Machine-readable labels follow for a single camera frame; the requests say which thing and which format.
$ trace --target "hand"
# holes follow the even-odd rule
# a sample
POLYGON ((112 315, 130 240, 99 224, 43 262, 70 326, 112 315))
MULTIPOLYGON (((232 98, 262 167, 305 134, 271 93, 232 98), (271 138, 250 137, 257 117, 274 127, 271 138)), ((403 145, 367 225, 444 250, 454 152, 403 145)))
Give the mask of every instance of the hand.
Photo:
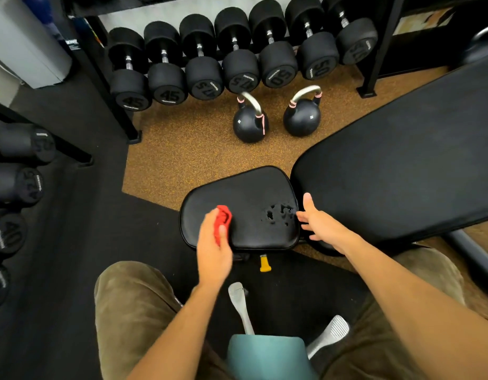
POLYGON ((218 212, 218 208, 215 208, 205 215, 196 247, 200 280, 198 287, 207 287, 216 291, 220 290, 228 277, 233 262, 233 253, 228 245, 228 235, 224 225, 219 227, 221 246, 215 242, 214 222, 218 212))
POLYGON ((323 240, 344 254, 345 244, 352 238, 358 237, 356 233, 339 223, 335 218, 324 211, 318 211, 314 206, 310 193, 304 193, 304 210, 298 211, 299 221, 306 222, 302 224, 303 230, 314 232, 309 238, 314 241, 323 240))

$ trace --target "weight bench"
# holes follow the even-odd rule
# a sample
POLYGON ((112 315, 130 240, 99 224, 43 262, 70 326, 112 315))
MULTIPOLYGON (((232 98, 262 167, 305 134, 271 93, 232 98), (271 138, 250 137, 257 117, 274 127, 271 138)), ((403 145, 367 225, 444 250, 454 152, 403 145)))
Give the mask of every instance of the weight bench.
POLYGON ((367 114, 302 154, 290 178, 266 166, 211 182, 184 199, 179 224, 196 248, 205 213, 233 213, 230 244, 285 250, 304 238, 294 216, 317 208, 386 253, 488 220, 488 57, 367 114))

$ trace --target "yellow adjustment pin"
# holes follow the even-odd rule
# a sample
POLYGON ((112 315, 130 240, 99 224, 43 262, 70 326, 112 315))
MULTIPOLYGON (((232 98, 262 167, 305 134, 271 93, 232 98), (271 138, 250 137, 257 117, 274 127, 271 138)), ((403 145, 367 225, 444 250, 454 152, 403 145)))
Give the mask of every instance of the yellow adjustment pin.
POLYGON ((272 270, 272 267, 269 265, 267 255, 260 255, 260 260, 262 262, 262 266, 260 267, 260 272, 269 272, 272 270))

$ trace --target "kettlebell handle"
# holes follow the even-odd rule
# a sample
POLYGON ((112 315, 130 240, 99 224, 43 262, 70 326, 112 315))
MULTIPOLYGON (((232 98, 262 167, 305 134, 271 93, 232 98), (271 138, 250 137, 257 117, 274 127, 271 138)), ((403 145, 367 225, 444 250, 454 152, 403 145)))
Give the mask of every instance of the kettlebell handle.
POLYGON ((295 93, 293 98, 290 100, 290 108, 296 108, 297 102, 300 100, 300 98, 311 92, 316 92, 312 101, 316 105, 319 105, 319 101, 321 100, 322 95, 321 88, 319 85, 310 85, 308 87, 305 87, 304 89, 300 89, 297 93, 295 93))
POLYGON ((239 108, 245 107, 245 100, 249 101, 254 108, 255 118, 254 122, 257 125, 261 125, 263 127, 263 135, 265 135, 265 114, 262 112, 262 107, 260 103, 249 94, 249 92, 242 92, 240 95, 237 96, 237 102, 239 103, 239 108))
POLYGON ((482 37, 483 35, 485 35, 487 33, 488 33, 488 27, 486 27, 485 29, 482 29, 481 31, 479 31, 478 33, 476 33, 475 34, 475 37, 472 38, 472 41, 478 40, 480 37, 482 37))

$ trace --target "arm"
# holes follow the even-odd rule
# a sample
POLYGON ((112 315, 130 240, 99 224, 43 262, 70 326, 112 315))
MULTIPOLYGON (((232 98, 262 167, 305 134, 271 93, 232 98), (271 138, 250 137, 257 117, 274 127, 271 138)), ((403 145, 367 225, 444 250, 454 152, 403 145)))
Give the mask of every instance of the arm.
POLYGON ((488 378, 488 321, 421 280, 314 206, 297 216, 311 240, 346 255, 400 340, 429 378, 488 378))
POLYGON ((218 210, 205 216, 197 246, 199 284, 165 331, 133 368, 128 380, 193 380, 217 294, 232 268, 226 228, 220 226, 221 247, 214 239, 218 210))

